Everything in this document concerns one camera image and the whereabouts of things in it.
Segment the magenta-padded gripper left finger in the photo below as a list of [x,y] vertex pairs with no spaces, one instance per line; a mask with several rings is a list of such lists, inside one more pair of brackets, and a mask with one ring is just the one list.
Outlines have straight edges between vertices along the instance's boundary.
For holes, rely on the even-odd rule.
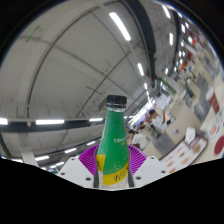
[[79,157],[70,157],[59,171],[58,176],[84,188],[98,188],[97,150],[98,145],[92,146]]

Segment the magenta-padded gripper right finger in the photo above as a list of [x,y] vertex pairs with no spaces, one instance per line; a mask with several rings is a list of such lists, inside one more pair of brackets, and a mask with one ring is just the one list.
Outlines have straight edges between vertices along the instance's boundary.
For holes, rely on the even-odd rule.
[[168,175],[167,169],[155,156],[146,156],[142,151],[129,145],[130,188],[140,188]]

